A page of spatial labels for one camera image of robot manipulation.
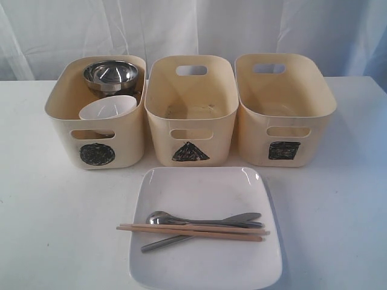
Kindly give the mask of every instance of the wooden chopsticks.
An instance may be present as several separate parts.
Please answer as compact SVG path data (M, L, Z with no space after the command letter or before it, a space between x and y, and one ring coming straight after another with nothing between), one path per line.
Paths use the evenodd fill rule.
M257 235L268 234L262 228L232 228L210 227L203 225L148 225L148 224L120 224L117 230L142 231L147 233L179 234L184 236L211 237L215 239L247 240L261 242L263 238Z

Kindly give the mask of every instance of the white square plate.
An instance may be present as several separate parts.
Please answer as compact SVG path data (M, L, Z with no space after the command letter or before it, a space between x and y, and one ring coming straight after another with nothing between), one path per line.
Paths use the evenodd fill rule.
M261 177L247 167L160 167L144 177L134 223L163 210L187 219L224 219L259 212L270 234L263 242L194 238L148 253L141 247L170 235L132 233L129 272L160 290L254 290L282 273L281 250Z

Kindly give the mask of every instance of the white fabric backdrop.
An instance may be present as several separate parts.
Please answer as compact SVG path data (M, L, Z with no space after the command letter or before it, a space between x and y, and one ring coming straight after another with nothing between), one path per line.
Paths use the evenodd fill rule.
M387 0L0 0L0 80L54 80L83 56L312 58L387 91Z

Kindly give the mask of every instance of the black triangle drawing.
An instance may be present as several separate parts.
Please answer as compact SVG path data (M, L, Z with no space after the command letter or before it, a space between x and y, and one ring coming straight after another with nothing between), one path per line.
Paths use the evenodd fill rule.
M184 146L179 148L172 157L173 161L179 162L199 161L208 159L210 158L191 142L187 142Z

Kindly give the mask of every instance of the stainless steel bowl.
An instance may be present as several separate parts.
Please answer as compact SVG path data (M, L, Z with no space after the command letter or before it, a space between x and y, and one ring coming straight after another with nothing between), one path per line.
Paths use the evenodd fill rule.
M128 62L104 60L85 68L83 77L98 98L132 95L138 80L138 69Z

